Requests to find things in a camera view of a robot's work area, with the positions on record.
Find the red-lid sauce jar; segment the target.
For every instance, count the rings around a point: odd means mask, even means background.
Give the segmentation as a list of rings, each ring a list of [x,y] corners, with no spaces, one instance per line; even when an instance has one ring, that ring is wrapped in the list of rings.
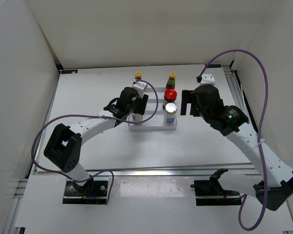
[[[168,103],[175,103],[177,92],[174,89],[166,89],[164,92],[163,110]]]

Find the tall sauce bottle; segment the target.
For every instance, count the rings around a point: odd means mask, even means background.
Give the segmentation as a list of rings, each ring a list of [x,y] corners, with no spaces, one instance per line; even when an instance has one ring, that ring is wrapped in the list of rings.
[[[141,80],[142,73],[140,71],[135,72],[135,79],[136,80]]]
[[[167,89],[175,89],[175,83],[176,83],[176,73],[175,72],[171,72],[169,75],[169,78],[167,80],[166,83],[166,90]]]

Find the white shaker bottle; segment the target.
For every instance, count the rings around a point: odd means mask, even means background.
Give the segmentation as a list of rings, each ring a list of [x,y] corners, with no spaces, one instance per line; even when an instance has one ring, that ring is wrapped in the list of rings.
[[[143,121],[143,115],[132,113],[132,122],[134,124],[141,124]]]
[[[168,103],[165,106],[163,124],[165,126],[173,126],[176,121],[177,106],[175,103]]]

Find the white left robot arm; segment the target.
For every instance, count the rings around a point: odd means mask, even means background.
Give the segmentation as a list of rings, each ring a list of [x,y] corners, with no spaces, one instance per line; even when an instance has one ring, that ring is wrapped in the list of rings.
[[[85,116],[86,120],[70,126],[60,123],[54,128],[43,154],[76,183],[80,194],[87,195],[93,188],[90,174],[79,163],[82,145],[123,122],[130,123],[127,118],[132,113],[143,115],[148,100],[145,89],[142,82],[125,87],[98,115]]]

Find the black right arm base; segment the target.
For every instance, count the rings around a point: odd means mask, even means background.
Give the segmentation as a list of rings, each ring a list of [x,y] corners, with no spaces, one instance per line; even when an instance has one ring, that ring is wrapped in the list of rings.
[[[195,180],[190,187],[194,189],[196,206],[239,206],[241,195],[236,191],[216,191],[209,180]]]

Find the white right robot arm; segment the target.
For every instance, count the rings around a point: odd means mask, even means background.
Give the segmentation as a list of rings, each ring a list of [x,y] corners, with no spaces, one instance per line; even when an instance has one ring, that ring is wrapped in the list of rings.
[[[253,177],[219,169],[209,180],[195,181],[193,187],[199,196],[225,195],[235,191],[257,198],[271,211],[278,208],[293,194],[293,169],[286,165],[264,142],[248,117],[234,105],[224,105],[219,91],[211,84],[195,90],[183,90],[181,115],[191,104],[190,115],[202,117],[219,131],[248,158],[260,176]]]

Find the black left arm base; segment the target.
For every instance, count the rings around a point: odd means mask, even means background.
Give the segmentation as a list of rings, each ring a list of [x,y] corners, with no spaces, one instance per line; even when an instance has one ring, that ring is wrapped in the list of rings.
[[[67,181],[63,192],[63,204],[106,205],[109,178],[96,178],[87,187]]]

